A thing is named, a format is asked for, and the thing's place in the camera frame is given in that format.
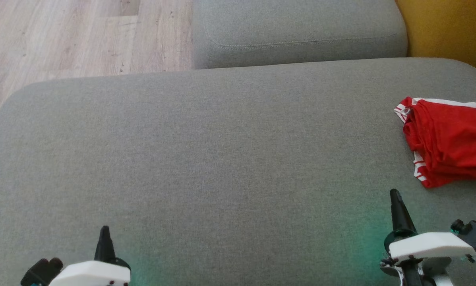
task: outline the white stripe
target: white stripe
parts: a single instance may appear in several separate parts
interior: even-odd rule
[[[413,177],[418,177],[418,176],[420,176],[420,175],[421,175],[421,173],[420,173],[420,172],[418,172],[418,167],[416,167],[416,166],[415,166],[415,167],[414,167],[414,174],[413,174]]]
[[[411,109],[406,108],[405,105],[403,105],[402,103],[399,104],[396,109],[394,109],[395,114],[397,114],[397,116],[400,118],[400,120],[402,120],[402,122],[404,122],[404,123],[406,123],[406,120],[404,118],[407,117],[407,115],[409,114],[410,111],[411,111]]]
[[[416,163],[414,166],[416,168],[420,168],[420,167],[423,167],[423,166],[426,166],[426,165],[425,165],[425,162],[420,162],[420,163]]]
[[[413,155],[414,155],[413,163],[424,160],[424,158],[422,158],[422,156],[420,155],[420,153],[418,153],[418,151],[413,152]]]
[[[466,107],[471,107],[471,108],[476,108],[476,102],[467,102],[467,103],[461,103],[458,101],[452,101],[452,100],[446,100],[446,99],[436,99],[436,98],[421,98],[421,97],[416,97],[412,99],[411,104],[416,105],[418,101],[420,100],[425,100],[428,102],[432,103],[439,103],[439,104],[446,104],[446,105],[453,105],[453,106],[466,106]]]

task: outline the sofa seat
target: sofa seat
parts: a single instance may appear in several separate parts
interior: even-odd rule
[[[419,232],[476,219],[476,182],[426,190],[393,109],[476,101],[476,69],[392,58],[65,79],[0,111],[0,284],[93,259],[131,285],[398,285],[379,269],[397,188]],[[454,259],[456,285],[476,263]]]

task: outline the gray fabric upholstery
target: gray fabric upholstery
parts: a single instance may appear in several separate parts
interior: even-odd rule
[[[93,258],[104,224],[133,285],[398,285],[398,188],[420,232],[476,219],[476,182],[426,190],[393,108],[476,101],[476,69],[396,58],[37,83],[0,112],[0,284]],[[458,286],[476,264],[457,259]]]
[[[197,69],[406,56],[395,0],[195,0]]]

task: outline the red cloth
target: red cloth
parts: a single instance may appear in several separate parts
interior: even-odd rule
[[[446,103],[409,97],[401,103],[407,114],[399,115],[405,119],[404,134],[415,157],[419,154],[414,163],[427,188],[476,179],[476,108]]]

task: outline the gray sofa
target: gray sofa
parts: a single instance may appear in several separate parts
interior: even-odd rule
[[[0,111],[0,284],[93,258],[132,285],[385,285],[398,188],[420,232],[476,219],[476,182],[426,190],[393,108],[476,101],[476,69],[388,58],[37,83]],[[476,264],[456,259],[458,286]]]
[[[194,67],[406,56],[395,0],[194,0]]]

